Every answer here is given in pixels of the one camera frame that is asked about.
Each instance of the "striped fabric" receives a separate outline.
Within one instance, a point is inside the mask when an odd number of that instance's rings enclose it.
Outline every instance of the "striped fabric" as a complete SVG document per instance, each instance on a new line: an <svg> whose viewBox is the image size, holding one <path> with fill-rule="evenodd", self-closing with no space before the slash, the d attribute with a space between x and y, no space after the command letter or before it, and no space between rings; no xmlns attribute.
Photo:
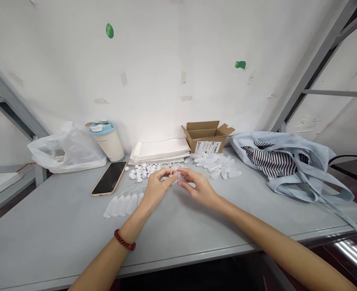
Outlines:
<svg viewBox="0 0 357 291"><path fill-rule="evenodd" d="M283 148L265 152L263 150L273 146L273 144L260 143L256 140L253 140L253 143L259 150L249 146L244 146L242 149L246 151L250 161L259 167L267 177L276 178L280 174L281 176L290 176L297 172L297 167L290 155L280 152ZM299 158L301 162L306 164L309 162L309 158L303 154L299 154Z"/></svg>

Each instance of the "wall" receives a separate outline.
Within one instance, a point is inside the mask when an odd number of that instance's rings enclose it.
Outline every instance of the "wall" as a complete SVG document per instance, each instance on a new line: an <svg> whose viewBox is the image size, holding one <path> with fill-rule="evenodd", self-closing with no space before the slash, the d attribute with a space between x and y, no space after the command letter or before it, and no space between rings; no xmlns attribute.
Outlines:
<svg viewBox="0 0 357 291"><path fill-rule="evenodd" d="M0 166L32 162L28 143L28 138L0 112Z"/></svg>
<svg viewBox="0 0 357 291"><path fill-rule="evenodd" d="M313 89L357 91L357 29L342 42ZM286 130L337 154L357 154L357 98L308 95Z"/></svg>
<svg viewBox="0 0 357 291"><path fill-rule="evenodd" d="M186 122L261 130L345 2L0 0L0 75L49 132L109 119L126 153Z"/></svg>

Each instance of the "smartphone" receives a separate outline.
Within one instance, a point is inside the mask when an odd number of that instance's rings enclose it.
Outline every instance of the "smartphone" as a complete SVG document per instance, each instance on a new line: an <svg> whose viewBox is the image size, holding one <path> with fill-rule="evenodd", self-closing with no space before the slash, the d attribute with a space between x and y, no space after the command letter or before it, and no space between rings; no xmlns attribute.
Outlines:
<svg viewBox="0 0 357 291"><path fill-rule="evenodd" d="M111 195L117 190L119 182L125 172L127 162L112 162L92 190L92 196Z"/></svg>

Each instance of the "hand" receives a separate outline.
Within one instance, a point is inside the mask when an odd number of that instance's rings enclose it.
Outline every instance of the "hand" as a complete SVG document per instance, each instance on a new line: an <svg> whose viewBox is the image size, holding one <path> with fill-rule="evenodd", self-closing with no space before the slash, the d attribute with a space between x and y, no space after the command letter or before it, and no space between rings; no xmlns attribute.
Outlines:
<svg viewBox="0 0 357 291"><path fill-rule="evenodd" d="M154 211L157 208L161 200L164 198L168 188L179 176L178 173L172 173L172 176L169 177L170 170L171 169L161 169L150 175L141 205L147 205L151 211Z"/></svg>
<svg viewBox="0 0 357 291"><path fill-rule="evenodd" d="M209 181L202 174L187 168L179 168L177 171L181 172L181 175L184 177L185 181L187 181L187 183L179 182L178 185L180 187L187 190L192 198L200 204L210 208L215 207L220 196L215 192Z"/></svg>

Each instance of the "person's right hand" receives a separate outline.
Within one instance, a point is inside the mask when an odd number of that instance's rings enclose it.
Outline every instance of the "person's right hand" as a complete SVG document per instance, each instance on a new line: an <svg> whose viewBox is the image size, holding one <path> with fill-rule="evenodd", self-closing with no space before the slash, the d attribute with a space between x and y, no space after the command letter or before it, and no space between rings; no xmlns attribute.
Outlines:
<svg viewBox="0 0 357 291"><path fill-rule="evenodd" d="M208 179L192 169L179 168L177 171L180 172L185 181L187 181L187 183L179 182L178 185L187 190L193 199L210 208L215 206L219 195L212 188Z"/></svg>

